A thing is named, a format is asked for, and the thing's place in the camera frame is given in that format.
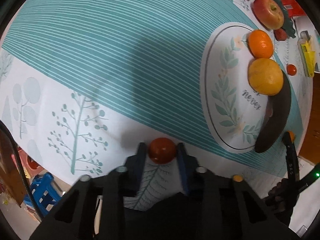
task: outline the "apple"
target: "apple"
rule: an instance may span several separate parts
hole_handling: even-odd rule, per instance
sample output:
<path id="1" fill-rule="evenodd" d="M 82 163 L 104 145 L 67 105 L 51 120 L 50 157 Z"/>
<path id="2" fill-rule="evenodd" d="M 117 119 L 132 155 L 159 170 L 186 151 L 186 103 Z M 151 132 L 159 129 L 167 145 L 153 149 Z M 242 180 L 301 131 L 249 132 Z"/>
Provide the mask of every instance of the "apple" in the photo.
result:
<path id="1" fill-rule="evenodd" d="M 273 0 L 255 0 L 252 10 L 257 19 L 268 29 L 278 30 L 282 27 L 284 16 L 281 8 Z"/>

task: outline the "blue plastic stool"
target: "blue plastic stool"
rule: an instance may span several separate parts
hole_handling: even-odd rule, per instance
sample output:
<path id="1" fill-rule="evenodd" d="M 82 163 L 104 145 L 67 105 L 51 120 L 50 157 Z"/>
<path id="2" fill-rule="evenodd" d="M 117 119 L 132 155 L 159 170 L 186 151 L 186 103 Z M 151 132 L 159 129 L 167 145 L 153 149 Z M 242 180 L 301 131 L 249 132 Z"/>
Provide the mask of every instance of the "blue plastic stool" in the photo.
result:
<path id="1" fill-rule="evenodd" d="M 49 211 L 47 211 L 48 205 L 55 205 L 58 203 L 58 201 L 61 199 L 61 197 L 58 195 L 58 193 L 54 190 L 54 188 L 51 186 L 51 182 L 53 181 L 53 176 L 47 172 L 43 175 L 42 178 L 39 178 L 39 175 L 35 176 L 33 179 L 30 189 L 31 192 L 33 192 L 33 197 L 36 201 L 36 203 L 39 206 L 40 211 L 44 216 L 46 216 Z M 28 196 L 28 194 L 23 199 L 24 203 L 26 205 L 29 205 L 33 207 L 31 200 Z"/>

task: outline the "black cable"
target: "black cable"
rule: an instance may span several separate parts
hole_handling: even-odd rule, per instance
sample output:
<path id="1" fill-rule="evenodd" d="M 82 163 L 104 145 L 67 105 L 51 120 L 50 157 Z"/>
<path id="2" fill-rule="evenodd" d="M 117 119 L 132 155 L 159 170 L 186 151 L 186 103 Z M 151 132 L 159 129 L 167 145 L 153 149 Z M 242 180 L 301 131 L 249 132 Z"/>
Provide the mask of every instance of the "black cable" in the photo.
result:
<path id="1" fill-rule="evenodd" d="M 9 132 L 8 128 L 1 121 L 0 121 L 0 130 L 6 135 L 6 138 L 8 138 L 9 141 L 10 141 L 10 146 L 11 146 L 11 149 L 13 151 L 14 157 L 16 159 L 18 171 L 19 171 L 20 176 L 22 178 L 23 185 L 27 190 L 27 193 L 29 195 L 31 203 L 32 203 L 32 205 L 33 205 L 38 217 L 40 218 L 40 220 L 42 220 L 44 218 L 44 216 L 43 216 L 42 212 L 40 211 L 39 206 L 37 205 L 37 203 L 35 201 L 35 198 L 33 197 L 33 194 L 31 192 L 31 189 L 30 189 L 30 186 L 29 186 L 29 182 L 28 182 L 28 180 L 27 180 L 27 178 L 25 176 L 25 173 L 24 173 L 24 170 L 23 170 L 23 166 L 22 166 L 22 163 L 21 163 L 21 159 L 20 159 L 20 156 L 19 156 L 19 153 L 18 153 L 17 144 L 14 141 L 14 139 L 13 139 L 11 133 Z"/>

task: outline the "lemon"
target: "lemon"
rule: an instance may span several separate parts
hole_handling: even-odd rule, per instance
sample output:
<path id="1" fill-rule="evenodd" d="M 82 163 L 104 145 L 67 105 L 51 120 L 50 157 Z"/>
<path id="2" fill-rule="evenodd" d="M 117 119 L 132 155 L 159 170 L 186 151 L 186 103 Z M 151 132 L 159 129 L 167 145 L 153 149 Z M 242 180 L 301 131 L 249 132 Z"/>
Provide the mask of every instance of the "lemon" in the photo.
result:
<path id="1" fill-rule="evenodd" d="M 277 62 L 269 58 L 258 58 L 249 66 L 250 86 L 258 93 L 274 96 L 283 86 L 283 74 Z"/>

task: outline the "cherry tomato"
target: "cherry tomato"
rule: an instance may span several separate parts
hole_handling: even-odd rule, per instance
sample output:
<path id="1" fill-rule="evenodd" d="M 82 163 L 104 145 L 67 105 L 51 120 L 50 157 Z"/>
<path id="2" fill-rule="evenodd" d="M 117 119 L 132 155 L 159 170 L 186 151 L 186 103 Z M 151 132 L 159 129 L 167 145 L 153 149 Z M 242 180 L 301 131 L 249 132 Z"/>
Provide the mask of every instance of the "cherry tomato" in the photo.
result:
<path id="1" fill-rule="evenodd" d="M 287 65 L 287 73 L 290 76 L 294 76 L 297 73 L 296 66 L 292 64 Z"/>
<path id="2" fill-rule="evenodd" d="M 149 145 L 149 157 L 156 164 L 166 164 L 176 156 L 176 145 L 168 138 L 154 139 Z"/>

